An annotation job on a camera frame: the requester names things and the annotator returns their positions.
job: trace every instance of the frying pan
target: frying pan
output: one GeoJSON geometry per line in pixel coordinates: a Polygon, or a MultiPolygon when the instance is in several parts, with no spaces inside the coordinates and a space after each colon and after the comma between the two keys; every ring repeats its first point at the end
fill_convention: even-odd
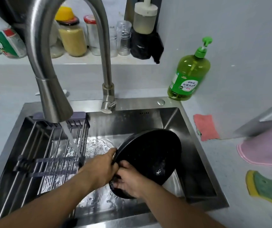
{"type": "MultiPolygon", "coordinates": [[[[165,129],[145,130],[128,137],[117,149],[113,164],[128,161],[136,170],[159,185],[171,176],[180,161],[181,143],[178,136],[165,129]]],[[[120,179],[115,175],[109,182],[112,192],[124,199],[134,197],[114,188],[113,183],[120,179]]]]}

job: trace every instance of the pink bowl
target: pink bowl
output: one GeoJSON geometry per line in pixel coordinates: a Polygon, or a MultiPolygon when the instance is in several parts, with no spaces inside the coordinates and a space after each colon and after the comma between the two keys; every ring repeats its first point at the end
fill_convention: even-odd
{"type": "Polygon", "coordinates": [[[237,145],[237,151],[251,164],[272,166],[272,128],[237,145]]]}

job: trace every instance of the person's left hand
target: person's left hand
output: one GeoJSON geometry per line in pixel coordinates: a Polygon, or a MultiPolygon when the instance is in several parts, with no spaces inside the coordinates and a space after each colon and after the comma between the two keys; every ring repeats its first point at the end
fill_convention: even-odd
{"type": "Polygon", "coordinates": [[[79,170],[77,175],[82,175],[86,181],[91,182],[92,191],[106,185],[118,171],[118,164],[112,165],[115,152],[116,148],[111,148],[105,154],[96,155],[85,162],[84,166],[79,170]]]}

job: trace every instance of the faucet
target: faucet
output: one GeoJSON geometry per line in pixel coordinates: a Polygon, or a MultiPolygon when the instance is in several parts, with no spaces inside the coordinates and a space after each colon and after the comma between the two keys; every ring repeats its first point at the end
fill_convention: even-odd
{"type": "MultiPolygon", "coordinates": [[[[68,120],[73,109],[64,95],[51,62],[49,35],[54,16],[65,0],[33,0],[26,24],[26,49],[39,87],[43,114],[47,121],[68,120]]],[[[111,113],[115,106],[109,49],[109,24],[101,0],[85,0],[91,8],[98,28],[103,80],[101,111],[111,113]]]]}

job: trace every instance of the pink cloth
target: pink cloth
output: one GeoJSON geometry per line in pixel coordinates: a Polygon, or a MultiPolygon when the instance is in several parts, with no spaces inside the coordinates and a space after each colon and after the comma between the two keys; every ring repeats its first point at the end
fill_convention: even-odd
{"type": "Polygon", "coordinates": [[[212,115],[195,114],[193,116],[196,128],[201,133],[201,140],[204,142],[208,139],[219,139],[215,129],[212,115]]]}

